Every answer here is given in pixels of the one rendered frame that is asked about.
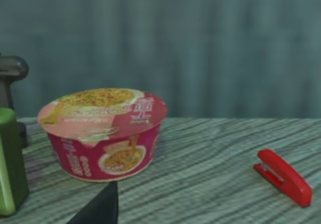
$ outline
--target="curtain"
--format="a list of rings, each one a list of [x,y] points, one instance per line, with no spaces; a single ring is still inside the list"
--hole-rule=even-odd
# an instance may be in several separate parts
[[[171,117],[321,117],[321,0],[0,0],[0,52],[29,76],[19,116],[99,87]]]

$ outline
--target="instant noodle bowl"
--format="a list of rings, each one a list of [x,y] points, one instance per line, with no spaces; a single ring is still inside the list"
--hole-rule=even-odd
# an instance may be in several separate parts
[[[44,106],[37,120],[64,171],[111,181],[149,165],[166,112],[165,103],[150,93],[103,88],[63,96]]]

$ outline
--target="striped table surface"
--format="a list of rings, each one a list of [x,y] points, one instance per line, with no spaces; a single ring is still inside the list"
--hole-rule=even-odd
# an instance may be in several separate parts
[[[106,183],[87,183],[59,167],[46,135],[27,123],[23,150],[30,196],[5,224],[65,224]],[[300,208],[252,166],[270,148],[313,189]],[[119,223],[320,224],[321,120],[166,119],[152,164],[119,181]]]

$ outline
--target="green bottle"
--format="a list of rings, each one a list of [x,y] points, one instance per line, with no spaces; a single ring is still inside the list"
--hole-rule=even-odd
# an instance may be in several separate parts
[[[0,215],[14,214],[28,193],[16,114],[0,107]]]

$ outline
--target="bowl lid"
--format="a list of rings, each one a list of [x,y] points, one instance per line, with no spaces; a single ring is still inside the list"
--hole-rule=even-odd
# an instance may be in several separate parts
[[[95,146],[102,140],[130,137],[158,125],[165,103],[143,91],[101,88],[63,96],[44,106],[38,124],[52,135]]]

